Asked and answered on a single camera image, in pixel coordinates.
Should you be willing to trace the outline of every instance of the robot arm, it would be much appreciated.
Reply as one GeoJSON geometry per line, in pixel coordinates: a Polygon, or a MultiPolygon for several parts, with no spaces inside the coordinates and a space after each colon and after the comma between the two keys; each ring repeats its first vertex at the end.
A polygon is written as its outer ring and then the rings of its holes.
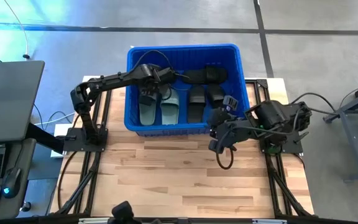
{"type": "Polygon", "coordinates": [[[282,105],[275,100],[264,101],[245,113],[245,118],[229,114],[227,109],[214,109],[209,117],[209,149],[221,154],[225,147],[248,139],[267,141],[270,146],[281,146],[287,136],[306,129],[311,111],[304,102],[282,105]]]}
{"type": "Polygon", "coordinates": [[[99,132],[92,122],[90,111],[98,96],[108,90],[128,86],[140,85],[145,87],[145,94],[158,91],[158,86],[175,80],[175,72],[171,68],[161,68],[157,65],[142,64],[126,73],[92,78],[83,82],[71,91],[74,110],[81,116],[85,130],[86,143],[98,144],[99,132]]]}

